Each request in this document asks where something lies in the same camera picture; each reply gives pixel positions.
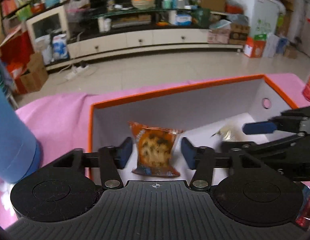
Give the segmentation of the white TV cabinet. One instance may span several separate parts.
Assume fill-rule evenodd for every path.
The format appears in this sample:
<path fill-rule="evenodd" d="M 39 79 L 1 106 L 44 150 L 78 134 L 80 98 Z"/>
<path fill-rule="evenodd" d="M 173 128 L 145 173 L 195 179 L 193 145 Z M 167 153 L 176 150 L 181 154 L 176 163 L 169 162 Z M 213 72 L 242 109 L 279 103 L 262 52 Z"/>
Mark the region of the white TV cabinet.
<path fill-rule="evenodd" d="M 232 42 L 229 35 L 213 40 L 212 30 L 191 25 L 145 24 L 111 29 L 92 35 L 80 34 L 67 42 L 70 58 L 46 66 L 48 71 L 122 55 L 171 50 L 242 50 L 244 41 Z"/>

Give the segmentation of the red dates snack bag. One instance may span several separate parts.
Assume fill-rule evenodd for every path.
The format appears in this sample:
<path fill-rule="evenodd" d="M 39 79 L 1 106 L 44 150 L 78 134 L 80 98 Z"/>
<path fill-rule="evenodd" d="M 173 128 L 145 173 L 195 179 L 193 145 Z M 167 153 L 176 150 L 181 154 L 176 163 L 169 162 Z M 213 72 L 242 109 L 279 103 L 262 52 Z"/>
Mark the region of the red dates snack bag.
<path fill-rule="evenodd" d="M 296 223 L 304 229 L 310 227 L 310 187 L 304 185 L 302 188 L 303 203 L 296 218 Z"/>

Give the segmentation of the white refrigerator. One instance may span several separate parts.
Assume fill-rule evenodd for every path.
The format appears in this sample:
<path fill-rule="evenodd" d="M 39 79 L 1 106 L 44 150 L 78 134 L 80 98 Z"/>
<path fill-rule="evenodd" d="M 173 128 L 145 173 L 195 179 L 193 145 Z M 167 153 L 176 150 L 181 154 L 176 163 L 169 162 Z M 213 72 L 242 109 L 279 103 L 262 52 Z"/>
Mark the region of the white refrigerator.
<path fill-rule="evenodd" d="M 249 36 L 255 40 L 267 40 L 274 34 L 281 5 L 276 0 L 233 0 L 242 6 L 248 17 Z"/>

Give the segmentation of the bowl of oranges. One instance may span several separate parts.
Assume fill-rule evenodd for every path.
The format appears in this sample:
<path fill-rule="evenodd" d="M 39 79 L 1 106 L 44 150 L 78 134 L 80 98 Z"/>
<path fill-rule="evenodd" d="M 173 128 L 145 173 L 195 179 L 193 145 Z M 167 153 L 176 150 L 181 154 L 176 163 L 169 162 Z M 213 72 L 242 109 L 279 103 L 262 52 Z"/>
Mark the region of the bowl of oranges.
<path fill-rule="evenodd" d="M 146 10 L 155 7 L 155 0 L 131 0 L 131 4 L 136 9 Z"/>

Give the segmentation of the pink floral tablecloth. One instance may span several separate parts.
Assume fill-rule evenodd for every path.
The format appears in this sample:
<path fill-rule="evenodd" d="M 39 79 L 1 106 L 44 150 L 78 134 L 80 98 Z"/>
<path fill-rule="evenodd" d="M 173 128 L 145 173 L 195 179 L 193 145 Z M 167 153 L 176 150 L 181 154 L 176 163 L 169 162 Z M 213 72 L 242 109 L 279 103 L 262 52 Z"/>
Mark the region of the pink floral tablecloth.
<path fill-rule="evenodd" d="M 310 102 L 302 95 L 305 83 L 295 74 L 266 74 L 266 76 L 285 92 L 298 107 L 310 106 Z M 118 90 L 110 93 L 80 92 L 45 96 L 19 108 L 16 114 L 41 142 L 43 149 L 42 164 L 44 165 L 73 148 L 87 150 L 90 106 L 93 103 L 154 90 L 232 78 L 187 80 L 178 83 Z M 10 201 L 4 200 L 4 204 L 2 204 L 2 196 L 8 197 L 8 195 L 5 194 L 7 192 L 1 186 L 3 186 L 3 180 L 0 178 L 0 226 L 6 229 L 16 222 L 17 218 L 14 211 L 12 211 L 11 204 L 8 204 Z"/>

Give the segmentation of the bookshelf with books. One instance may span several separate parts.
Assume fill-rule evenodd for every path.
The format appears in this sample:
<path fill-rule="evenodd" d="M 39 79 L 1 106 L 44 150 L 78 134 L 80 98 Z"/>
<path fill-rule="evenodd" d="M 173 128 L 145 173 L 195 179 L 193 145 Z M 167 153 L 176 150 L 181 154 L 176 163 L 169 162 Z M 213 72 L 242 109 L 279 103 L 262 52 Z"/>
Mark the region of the bookshelf with books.
<path fill-rule="evenodd" d="M 1 26 L 5 34 L 21 22 L 43 11 L 41 0 L 0 0 Z"/>

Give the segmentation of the orange storage box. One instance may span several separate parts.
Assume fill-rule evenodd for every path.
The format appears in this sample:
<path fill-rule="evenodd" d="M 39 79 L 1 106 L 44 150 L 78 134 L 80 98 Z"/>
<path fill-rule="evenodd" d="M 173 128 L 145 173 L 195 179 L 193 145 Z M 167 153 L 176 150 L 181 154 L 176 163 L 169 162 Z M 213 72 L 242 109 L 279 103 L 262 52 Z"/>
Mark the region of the orange storage box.
<path fill-rule="evenodd" d="M 129 123 L 182 131 L 195 146 L 218 150 L 218 131 L 229 127 L 239 141 L 257 144 L 280 139 L 285 132 L 245 135 L 247 122 L 265 121 L 296 108 L 284 90 L 263 75 L 207 81 L 144 92 L 94 103 L 90 111 L 88 151 L 118 146 L 131 136 Z"/>

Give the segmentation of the blue thermos jug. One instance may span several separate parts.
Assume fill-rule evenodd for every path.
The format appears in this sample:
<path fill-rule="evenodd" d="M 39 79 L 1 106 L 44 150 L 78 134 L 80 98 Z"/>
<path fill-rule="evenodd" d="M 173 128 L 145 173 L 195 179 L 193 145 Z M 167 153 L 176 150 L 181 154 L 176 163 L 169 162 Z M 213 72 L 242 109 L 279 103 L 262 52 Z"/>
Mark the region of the blue thermos jug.
<path fill-rule="evenodd" d="M 41 146 L 20 120 L 0 88 L 0 178 L 16 183 L 35 172 L 41 162 Z"/>

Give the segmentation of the orange cookie packet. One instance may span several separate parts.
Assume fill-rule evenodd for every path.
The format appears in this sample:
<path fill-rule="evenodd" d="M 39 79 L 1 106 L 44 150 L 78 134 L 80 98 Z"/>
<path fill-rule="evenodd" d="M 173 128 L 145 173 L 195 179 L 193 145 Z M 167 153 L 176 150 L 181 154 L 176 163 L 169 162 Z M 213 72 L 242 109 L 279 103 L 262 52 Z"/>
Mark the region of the orange cookie packet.
<path fill-rule="evenodd" d="M 184 132 L 179 129 L 151 127 L 129 122 L 137 149 L 134 174 L 149 177 L 176 178 L 180 173 L 171 165 L 173 146 Z"/>

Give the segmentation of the white small cabinet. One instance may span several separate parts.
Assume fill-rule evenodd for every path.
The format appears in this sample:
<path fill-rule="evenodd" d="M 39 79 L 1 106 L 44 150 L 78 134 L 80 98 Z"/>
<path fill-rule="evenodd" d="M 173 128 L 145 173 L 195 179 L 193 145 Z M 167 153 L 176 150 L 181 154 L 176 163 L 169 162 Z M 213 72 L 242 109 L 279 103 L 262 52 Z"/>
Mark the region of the white small cabinet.
<path fill-rule="evenodd" d="M 31 16 L 26 20 L 26 26 L 35 51 L 38 51 L 35 40 L 50 34 L 52 31 L 61 30 L 67 38 L 70 38 L 65 4 L 56 5 Z"/>

